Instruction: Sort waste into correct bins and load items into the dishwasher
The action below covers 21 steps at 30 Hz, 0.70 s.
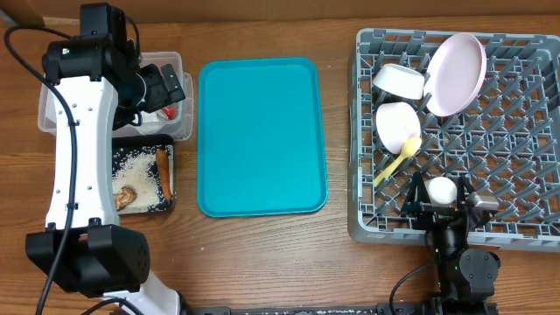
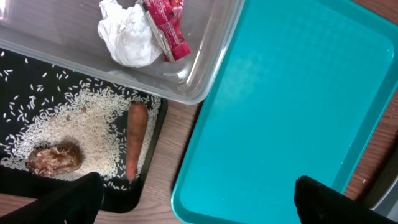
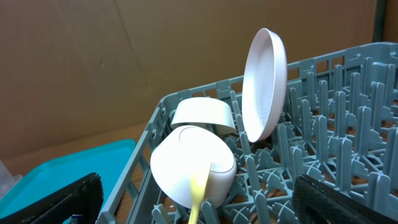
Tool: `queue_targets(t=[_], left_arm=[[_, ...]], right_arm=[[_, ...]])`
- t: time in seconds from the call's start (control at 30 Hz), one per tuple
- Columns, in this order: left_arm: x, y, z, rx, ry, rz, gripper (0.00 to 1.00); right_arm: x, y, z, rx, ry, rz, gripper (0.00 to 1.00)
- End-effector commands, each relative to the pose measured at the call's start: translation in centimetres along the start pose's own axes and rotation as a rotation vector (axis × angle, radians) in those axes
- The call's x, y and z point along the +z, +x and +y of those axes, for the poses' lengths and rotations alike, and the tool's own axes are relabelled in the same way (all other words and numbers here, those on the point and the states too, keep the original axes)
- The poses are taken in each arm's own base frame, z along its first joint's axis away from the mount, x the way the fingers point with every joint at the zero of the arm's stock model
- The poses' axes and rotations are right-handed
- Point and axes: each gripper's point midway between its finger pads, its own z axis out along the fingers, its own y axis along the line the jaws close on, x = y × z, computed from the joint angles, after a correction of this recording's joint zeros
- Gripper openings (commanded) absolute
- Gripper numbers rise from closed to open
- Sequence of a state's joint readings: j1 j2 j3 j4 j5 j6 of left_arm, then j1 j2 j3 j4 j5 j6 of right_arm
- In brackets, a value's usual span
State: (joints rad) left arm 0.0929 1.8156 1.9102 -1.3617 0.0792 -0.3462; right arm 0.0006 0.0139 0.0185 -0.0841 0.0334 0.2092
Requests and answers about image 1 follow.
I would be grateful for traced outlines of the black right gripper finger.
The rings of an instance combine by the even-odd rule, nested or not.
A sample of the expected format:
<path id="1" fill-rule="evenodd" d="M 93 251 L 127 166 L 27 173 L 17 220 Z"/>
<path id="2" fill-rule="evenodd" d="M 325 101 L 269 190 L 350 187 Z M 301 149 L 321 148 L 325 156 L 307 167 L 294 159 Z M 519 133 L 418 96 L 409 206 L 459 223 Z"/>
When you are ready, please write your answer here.
<path id="1" fill-rule="evenodd" d="M 416 215 L 423 211 L 427 203 L 427 189 L 422 173 L 416 171 L 411 180 L 408 193 L 401 207 L 401 215 Z"/>
<path id="2" fill-rule="evenodd" d="M 460 176 L 457 178 L 457 197 L 456 206 L 457 208 L 473 207 L 474 202 L 469 199 L 469 196 L 475 192 L 470 180 L 465 176 Z"/>

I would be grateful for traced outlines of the red wrapper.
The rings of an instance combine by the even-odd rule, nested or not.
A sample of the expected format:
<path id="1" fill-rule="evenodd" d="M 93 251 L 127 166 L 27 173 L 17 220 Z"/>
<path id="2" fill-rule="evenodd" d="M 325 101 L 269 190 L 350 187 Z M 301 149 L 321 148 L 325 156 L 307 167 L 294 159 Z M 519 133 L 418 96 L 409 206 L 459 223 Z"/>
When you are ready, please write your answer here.
<path id="1" fill-rule="evenodd" d="M 172 120 L 176 115 L 176 109 L 171 106 L 161 108 L 160 112 L 167 120 Z"/>

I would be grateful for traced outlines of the brown food scraps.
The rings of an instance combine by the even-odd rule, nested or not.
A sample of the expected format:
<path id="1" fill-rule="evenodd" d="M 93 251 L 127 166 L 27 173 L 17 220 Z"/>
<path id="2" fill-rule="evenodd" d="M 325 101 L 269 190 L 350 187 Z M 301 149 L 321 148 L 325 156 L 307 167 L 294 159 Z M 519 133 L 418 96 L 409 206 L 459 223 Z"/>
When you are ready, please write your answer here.
<path id="1" fill-rule="evenodd" d="M 115 207 L 117 211 L 123 210 L 137 198 L 136 191 L 130 186 L 124 186 L 114 195 Z"/>

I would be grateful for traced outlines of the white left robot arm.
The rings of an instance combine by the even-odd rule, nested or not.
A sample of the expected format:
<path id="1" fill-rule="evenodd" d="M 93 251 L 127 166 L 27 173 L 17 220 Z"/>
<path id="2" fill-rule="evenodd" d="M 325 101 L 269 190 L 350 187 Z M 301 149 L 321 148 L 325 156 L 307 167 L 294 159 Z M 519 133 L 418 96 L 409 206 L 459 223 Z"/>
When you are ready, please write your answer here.
<path id="1" fill-rule="evenodd" d="M 55 97 L 56 159 L 45 229 L 28 258 L 48 284 L 132 314 L 186 314 L 183 296 L 151 271 L 145 236 L 122 227 L 112 187 L 112 135 L 185 99 L 170 65 L 142 66 L 131 18 L 108 3 L 80 7 L 80 32 L 60 33 L 38 79 Z"/>

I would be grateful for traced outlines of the white rice pile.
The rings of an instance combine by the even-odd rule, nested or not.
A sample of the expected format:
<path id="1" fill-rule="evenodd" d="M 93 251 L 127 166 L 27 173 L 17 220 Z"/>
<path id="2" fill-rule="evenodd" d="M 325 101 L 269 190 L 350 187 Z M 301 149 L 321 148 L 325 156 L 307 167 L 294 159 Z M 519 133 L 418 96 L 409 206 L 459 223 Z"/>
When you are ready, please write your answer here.
<path id="1" fill-rule="evenodd" d="M 158 167 L 156 151 L 164 150 L 169 158 L 171 178 L 171 201 L 164 198 Z M 112 186 L 113 194 L 124 186 L 136 191 L 136 200 L 121 211 L 125 214 L 156 214 L 170 211 L 174 207 L 174 146 L 152 145 L 122 147 L 113 149 Z"/>

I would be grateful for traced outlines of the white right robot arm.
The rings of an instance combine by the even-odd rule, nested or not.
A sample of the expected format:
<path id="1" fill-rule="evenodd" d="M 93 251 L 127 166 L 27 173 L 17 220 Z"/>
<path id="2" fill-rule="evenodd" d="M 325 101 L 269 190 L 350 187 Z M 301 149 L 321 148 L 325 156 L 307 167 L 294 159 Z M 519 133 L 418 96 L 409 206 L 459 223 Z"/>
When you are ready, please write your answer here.
<path id="1" fill-rule="evenodd" d="M 433 243 L 439 291 L 423 302 L 424 314 L 495 314 L 488 304 L 501 266 L 493 252 L 470 248 L 469 232 L 486 225 L 497 213 L 499 202 L 492 195 L 474 190 L 470 181 L 457 180 L 456 205 L 431 203 L 422 174 L 413 174 L 401 215 L 412 217 L 411 226 L 425 232 Z"/>

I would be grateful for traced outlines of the yellow plastic spoon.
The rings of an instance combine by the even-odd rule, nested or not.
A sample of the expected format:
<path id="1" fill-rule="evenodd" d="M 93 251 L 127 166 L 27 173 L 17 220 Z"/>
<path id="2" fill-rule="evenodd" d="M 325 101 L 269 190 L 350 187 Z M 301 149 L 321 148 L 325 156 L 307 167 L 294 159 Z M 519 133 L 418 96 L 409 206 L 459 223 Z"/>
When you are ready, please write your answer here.
<path id="1" fill-rule="evenodd" d="M 406 140 L 401 147 L 398 157 L 374 178 L 374 186 L 378 186 L 384 179 L 388 179 L 397 167 L 407 158 L 414 157 L 422 145 L 422 138 L 414 136 Z"/>

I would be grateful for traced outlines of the cream white bowl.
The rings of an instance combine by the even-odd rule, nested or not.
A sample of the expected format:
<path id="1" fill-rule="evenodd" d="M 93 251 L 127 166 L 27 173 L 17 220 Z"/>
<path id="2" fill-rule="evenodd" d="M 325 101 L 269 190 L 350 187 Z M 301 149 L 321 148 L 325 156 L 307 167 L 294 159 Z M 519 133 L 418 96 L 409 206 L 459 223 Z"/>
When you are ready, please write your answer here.
<path id="1" fill-rule="evenodd" d="M 392 95 L 410 100 L 424 96 L 424 77 L 416 70 L 398 64 L 385 64 L 373 78 L 373 85 Z"/>

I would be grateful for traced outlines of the pink white bowl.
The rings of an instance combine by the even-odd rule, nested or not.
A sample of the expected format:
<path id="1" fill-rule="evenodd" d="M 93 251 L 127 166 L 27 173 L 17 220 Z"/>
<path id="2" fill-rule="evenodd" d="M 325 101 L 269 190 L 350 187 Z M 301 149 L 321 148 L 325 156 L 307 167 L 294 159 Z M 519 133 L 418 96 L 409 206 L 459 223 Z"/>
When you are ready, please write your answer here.
<path id="1" fill-rule="evenodd" d="M 375 126 L 387 151 L 399 154 L 403 143 L 421 136 L 417 112 L 406 102 L 382 104 L 375 114 Z"/>

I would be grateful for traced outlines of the white plastic cup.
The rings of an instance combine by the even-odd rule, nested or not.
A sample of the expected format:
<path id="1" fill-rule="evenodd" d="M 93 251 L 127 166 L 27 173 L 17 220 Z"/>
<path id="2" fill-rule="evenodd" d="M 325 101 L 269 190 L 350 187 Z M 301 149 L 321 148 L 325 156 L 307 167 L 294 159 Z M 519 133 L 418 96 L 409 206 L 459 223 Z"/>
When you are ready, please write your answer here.
<path id="1" fill-rule="evenodd" d="M 448 207 L 457 197 L 456 184 L 446 177 L 430 179 L 425 187 L 433 206 Z"/>

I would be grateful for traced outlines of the orange carrot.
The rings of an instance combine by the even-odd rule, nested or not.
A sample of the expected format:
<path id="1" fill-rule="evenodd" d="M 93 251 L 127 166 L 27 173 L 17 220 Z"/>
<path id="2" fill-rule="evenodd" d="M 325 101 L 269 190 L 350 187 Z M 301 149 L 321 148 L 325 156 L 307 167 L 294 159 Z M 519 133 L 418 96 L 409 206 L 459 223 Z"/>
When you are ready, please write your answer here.
<path id="1" fill-rule="evenodd" d="M 171 178 L 169 158 L 164 150 L 156 151 L 157 172 L 160 179 L 164 199 L 170 202 L 172 199 Z"/>

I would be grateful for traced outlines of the white round plate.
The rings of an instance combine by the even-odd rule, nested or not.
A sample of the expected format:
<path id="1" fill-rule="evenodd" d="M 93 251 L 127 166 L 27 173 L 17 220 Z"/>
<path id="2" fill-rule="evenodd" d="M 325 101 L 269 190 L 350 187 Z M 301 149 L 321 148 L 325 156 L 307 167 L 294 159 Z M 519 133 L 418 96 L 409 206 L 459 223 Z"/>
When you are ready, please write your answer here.
<path id="1" fill-rule="evenodd" d="M 466 109 L 485 79 L 487 56 L 483 45 L 467 32 L 450 36 L 434 53 L 423 89 L 430 95 L 426 108 L 447 117 Z"/>

